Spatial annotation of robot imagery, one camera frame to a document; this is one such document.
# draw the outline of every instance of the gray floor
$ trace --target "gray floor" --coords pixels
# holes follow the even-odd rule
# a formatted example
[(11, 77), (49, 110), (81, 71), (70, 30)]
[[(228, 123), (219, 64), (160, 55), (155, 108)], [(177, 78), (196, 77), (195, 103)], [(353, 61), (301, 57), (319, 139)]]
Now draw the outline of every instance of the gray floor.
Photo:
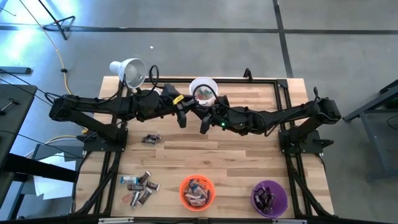
[[(37, 1), (25, 1), (43, 24), (51, 22)], [(276, 28), (271, 0), (52, 0), (44, 1), (57, 18), (75, 15), (75, 25), (102, 27)], [(398, 1), (394, 0), (280, 0), (286, 29), (398, 29)], [(19, 1), (0, 12), (2, 23), (33, 24)], [(182, 34), (74, 32), (64, 41), (50, 33), (70, 70), (69, 84), (76, 95), (94, 97), (102, 77), (110, 75), (113, 60), (139, 57), (157, 64), (161, 75), (240, 77), (249, 67), (255, 77), (286, 77), (277, 34)], [(304, 78), (308, 95), (336, 100), (343, 115), (376, 96), (397, 78), (396, 35), (287, 35), (295, 78)], [(0, 61), (28, 66), (21, 75), (45, 91), (66, 93), (60, 63), (51, 43), (39, 31), (0, 31)], [(0, 75), (15, 83), (17, 80)], [(59, 134), (78, 134), (71, 123), (48, 118), (49, 106), (35, 100), (21, 134), (40, 141)], [(39, 124), (46, 129), (37, 129)], [(335, 144), (325, 152), (326, 174), (335, 213), (341, 217), (397, 222), (398, 181), (366, 182), (378, 164), (360, 120), (340, 121), (320, 128)], [(25, 154), (35, 143), (17, 138), (14, 153)], [(21, 210), (28, 217), (32, 198)]]

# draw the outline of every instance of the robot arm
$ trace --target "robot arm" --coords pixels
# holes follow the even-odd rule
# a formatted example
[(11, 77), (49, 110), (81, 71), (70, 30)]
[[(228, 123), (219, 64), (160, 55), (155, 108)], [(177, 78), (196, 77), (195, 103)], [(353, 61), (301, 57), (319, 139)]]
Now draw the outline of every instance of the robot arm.
[(193, 96), (181, 95), (171, 84), (166, 84), (161, 94), (143, 90), (140, 94), (108, 100), (64, 95), (54, 101), (49, 115), (53, 120), (72, 121), (102, 136), (116, 139), (118, 134), (116, 125), (102, 124), (82, 112), (113, 114), (123, 121), (136, 118), (141, 122), (176, 114), (180, 127), (185, 128), (187, 123), (185, 114), (189, 111), (194, 112), (202, 120), (200, 128), (202, 134), (205, 134), (212, 125), (242, 136), (248, 133), (264, 133), (267, 136), (267, 131), (281, 123), (310, 118), (299, 126), (300, 133), (305, 134), (321, 124), (334, 124), (341, 118), (335, 102), (328, 98), (317, 97), (306, 104), (275, 112), (253, 111), (242, 106), (230, 107), (227, 96), (219, 96), (214, 106), (204, 107), (199, 105)]

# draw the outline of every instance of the white paper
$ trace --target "white paper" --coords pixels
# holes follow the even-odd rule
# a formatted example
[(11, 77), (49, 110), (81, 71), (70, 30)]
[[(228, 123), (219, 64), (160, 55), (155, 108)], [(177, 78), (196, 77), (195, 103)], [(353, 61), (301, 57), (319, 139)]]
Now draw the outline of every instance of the white paper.
[[(58, 153), (56, 155), (59, 156), (48, 157), (46, 159), (42, 159), (41, 162), (70, 170), (75, 170), (76, 161), (65, 162), (65, 159), (61, 157), (63, 156), (63, 153)], [(36, 196), (44, 194), (44, 200), (51, 198), (68, 197), (72, 195), (73, 182), (34, 176), (34, 183)]]
[[(63, 162), (65, 162), (63, 156), (63, 152), (61, 153), (57, 153), (56, 155), (59, 156), (51, 156), (45, 159), (40, 160), (40, 162), (44, 162), (46, 164), (61, 164)], [(35, 191), (36, 191), (36, 196), (42, 195), (46, 190), (48, 190), (48, 188), (53, 187), (53, 185), (49, 185), (50, 183), (48, 183), (48, 178), (44, 178), (44, 177), (39, 177), (39, 176), (33, 176), (34, 179), (34, 184), (35, 184)]]
[[(66, 169), (75, 170), (76, 161), (64, 162), (60, 166)], [(72, 196), (73, 182), (55, 180), (53, 185), (55, 185), (56, 188), (45, 192), (43, 196), (44, 200)]]

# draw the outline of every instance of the wooden tabletop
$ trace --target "wooden tabletop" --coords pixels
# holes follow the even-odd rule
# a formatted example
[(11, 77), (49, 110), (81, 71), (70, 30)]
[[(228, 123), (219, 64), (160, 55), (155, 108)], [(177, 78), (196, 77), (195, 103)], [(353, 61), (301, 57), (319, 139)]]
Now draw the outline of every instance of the wooden tabletop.
[[(287, 79), (292, 106), (308, 101), (304, 80)], [(99, 97), (113, 95), (118, 89), (118, 77), (104, 77)], [(183, 94), (189, 94), (187, 83), (174, 84)], [(143, 88), (152, 85), (144, 84)], [(274, 87), (269, 84), (219, 84), (219, 94), (227, 95), (231, 106), (248, 106), (252, 110), (275, 111)], [(95, 118), (110, 123), (111, 116), (96, 114)], [(289, 196), (289, 207), (281, 218), (293, 218), (293, 206), (284, 156), (280, 152), (277, 129), (269, 137), (238, 134), (211, 127), (200, 134), (200, 120), (193, 113), (187, 114), (187, 127), (179, 128), (175, 116), (152, 119), (144, 123), (128, 122), (129, 137), (126, 150), (120, 160), (118, 178), (121, 175), (142, 175), (146, 170), (150, 181), (160, 184), (143, 206), (132, 209), (121, 199), (128, 191), (125, 184), (116, 184), (113, 217), (211, 217), (211, 218), (261, 218), (250, 203), (252, 188), (262, 180), (274, 180)], [(156, 145), (141, 143), (147, 134), (162, 136)], [(79, 209), (98, 186), (103, 152), (91, 153), (80, 171), (76, 188), (76, 209)], [(333, 213), (325, 171), (319, 158), (303, 154), (303, 164), (308, 188), (323, 205)], [(200, 174), (215, 185), (216, 197), (209, 208), (191, 212), (180, 202), (178, 188), (188, 175)], [(304, 212), (303, 198), (297, 186), (300, 208)], [(101, 211), (104, 209), (108, 187), (104, 191)]]

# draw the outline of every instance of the metal stand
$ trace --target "metal stand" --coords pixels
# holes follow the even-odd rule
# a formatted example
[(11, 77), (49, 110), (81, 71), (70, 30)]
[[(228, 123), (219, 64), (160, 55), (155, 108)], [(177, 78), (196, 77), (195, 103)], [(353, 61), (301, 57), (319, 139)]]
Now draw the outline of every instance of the metal stand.
[[(42, 3), (41, 0), (39, 0), (39, 3), (44, 7), (44, 9), (48, 12), (48, 14), (49, 14), (49, 15), (51, 16), (51, 18), (54, 20), (54, 22), (52, 22), (52, 23), (50, 23), (50, 24), (47, 24), (47, 25), (44, 25), (43, 28), (46, 29), (46, 28), (49, 27), (49, 26), (56, 25), (56, 26), (58, 27), (58, 30), (60, 31), (60, 33), (61, 33), (63, 39), (64, 39), (64, 40), (67, 40), (68, 38), (67, 38), (67, 36), (65, 35), (65, 32), (69, 31), (69, 29), (70, 29), (69, 26), (72, 25), (72, 23), (73, 23), (73, 21), (75, 20), (76, 17), (75, 17), (75, 16), (69, 16), (69, 17), (66, 17), (66, 18), (64, 18), (64, 19), (56, 20), (56, 18), (51, 14), (51, 12), (47, 9), (47, 7), (44, 6), (44, 4)], [(62, 27), (63, 23), (64, 23), (65, 21), (69, 20), (69, 19), (70, 19), (71, 21), (70, 21), (69, 24), (67, 25), (68, 27), (63, 28), (63, 27)]]
[(380, 145), (380, 136), (377, 136), (376, 130), (372, 128), (369, 117), (370, 114), (381, 114), (381, 113), (396, 113), (397, 109), (387, 109), (387, 110), (376, 110), (378, 107), (388, 103), (394, 98), (398, 97), (398, 80), (392, 82), (388, 86), (380, 90), (380, 95), (366, 103), (362, 107), (354, 110), (349, 115), (345, 116), (343, 119), (346, 122), (350, 122), (354, 118), (361, 118), (362, 124), (365, 128), (366, 134), (368, 135), (369, 141), (372, 147), (375, 148), (379, 162), (381, 164), (382, 171), (378, 174), (369, 174), (368, 181), (373, 182), (378, 179), (385, 179), (390, 177), (398, 177), (398, 170), (395, 169), (390, 162), (390, 156), (388, 149)]

